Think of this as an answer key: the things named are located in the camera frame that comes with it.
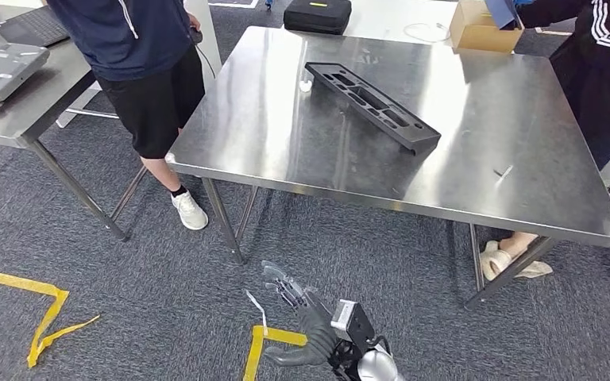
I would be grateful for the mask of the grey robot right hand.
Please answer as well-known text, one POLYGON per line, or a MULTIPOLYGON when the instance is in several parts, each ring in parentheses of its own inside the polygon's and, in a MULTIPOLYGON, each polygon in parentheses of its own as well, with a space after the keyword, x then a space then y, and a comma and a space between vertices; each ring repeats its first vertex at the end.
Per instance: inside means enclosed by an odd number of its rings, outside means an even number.
POLYGON ((282 349, 268 347, 263 355, 280 367, 324 364, 334 353, 338 337, 330 326, 332 314, 316 291, 300 285, 295 278, 273 262, 261 262, 263 275, 270 279, 266 287, 276 293, 295 311, 301 333, 307 337, 303 347, 282 349))

